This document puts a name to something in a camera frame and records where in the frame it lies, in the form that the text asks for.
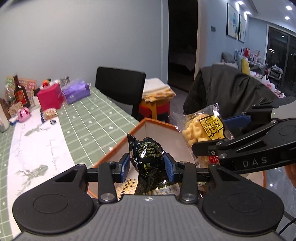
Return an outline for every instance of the red label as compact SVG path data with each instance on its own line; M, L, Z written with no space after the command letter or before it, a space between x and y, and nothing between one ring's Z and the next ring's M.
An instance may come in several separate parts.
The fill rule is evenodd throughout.
M219 162L219 159L218 159L218 156L209 156L209 163L218 163Z
M17 102L20 101L22 105L25 105L27 103L24 92L22 90L15 92L15 98Z

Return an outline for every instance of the screw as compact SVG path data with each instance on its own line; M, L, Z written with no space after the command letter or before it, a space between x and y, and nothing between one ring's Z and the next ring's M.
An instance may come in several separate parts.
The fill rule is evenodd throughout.
M221 158L221 159L223 159L223 158L225 158L225 157L227 157L227 154L226 154L226 153L222 153L222 154L219 156L219 158Z
M104 193L101 195L101 199L104 201L111 201L115 198L115 196L112 193Z
M182 195L182 199L187 202L193 201L195 200L195 198L196 196L192 193L185 193Z

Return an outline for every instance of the bottle label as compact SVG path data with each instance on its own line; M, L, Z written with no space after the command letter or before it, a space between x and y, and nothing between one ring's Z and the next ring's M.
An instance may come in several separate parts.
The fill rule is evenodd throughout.
M22 103L22 105L27 104L27 101L26 101L26 98L24 95L24 91L19 90L19 91L15 92L15 98L16 98L16 101L17 102L20 101Z

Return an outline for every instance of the folded towel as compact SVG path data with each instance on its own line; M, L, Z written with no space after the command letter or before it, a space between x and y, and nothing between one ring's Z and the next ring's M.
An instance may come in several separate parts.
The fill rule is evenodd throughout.
M146 102L154 102L157 100L172 99L175 96L176 94L171 88L166 88L164 90L158 90L146 94L142 97L142 99L144 99Z
M166 85L158 78L146 79L143 89L143 94L151 93L157 90L162 90L169 88L169 85Z

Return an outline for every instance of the green tablecloth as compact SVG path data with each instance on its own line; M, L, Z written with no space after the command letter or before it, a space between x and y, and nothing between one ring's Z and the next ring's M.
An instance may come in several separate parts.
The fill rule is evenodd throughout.
M91 87L91 95L58 110L60 125L75 164L92 167L138 121ZM0 133L0 240L12 240L7 209L7 168L14 127Z

